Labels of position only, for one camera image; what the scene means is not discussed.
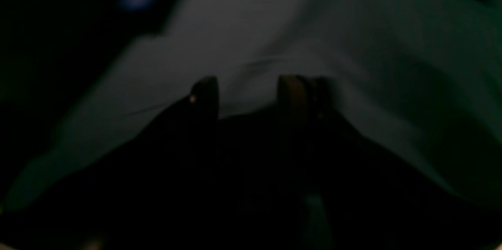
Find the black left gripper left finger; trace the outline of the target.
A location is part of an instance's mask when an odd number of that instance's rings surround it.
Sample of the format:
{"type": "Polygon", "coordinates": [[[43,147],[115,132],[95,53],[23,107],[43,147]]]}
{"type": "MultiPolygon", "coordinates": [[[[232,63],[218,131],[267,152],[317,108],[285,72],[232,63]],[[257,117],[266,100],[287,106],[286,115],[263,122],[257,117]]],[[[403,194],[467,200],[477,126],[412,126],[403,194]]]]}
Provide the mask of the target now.
{"type": "Polygon", "coordinates": [[[219,86],[197,81],[133,140],[89,166],[102,193],[101,250],[195,250],[204,239],[205,180],[216,156],[219,86]]]}

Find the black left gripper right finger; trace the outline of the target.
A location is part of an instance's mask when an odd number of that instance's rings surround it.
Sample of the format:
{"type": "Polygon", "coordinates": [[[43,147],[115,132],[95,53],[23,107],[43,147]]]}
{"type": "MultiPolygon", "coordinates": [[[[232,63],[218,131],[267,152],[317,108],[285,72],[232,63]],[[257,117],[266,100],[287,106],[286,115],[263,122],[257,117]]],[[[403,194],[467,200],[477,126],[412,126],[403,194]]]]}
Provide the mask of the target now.
{"type": "Polygon", "coordinates": [[[281,75],[276,110],[281,150],[319,198],[332,250],[391,250],[389,192],[364,138],[334,108],[324,78],[281,75]]]}

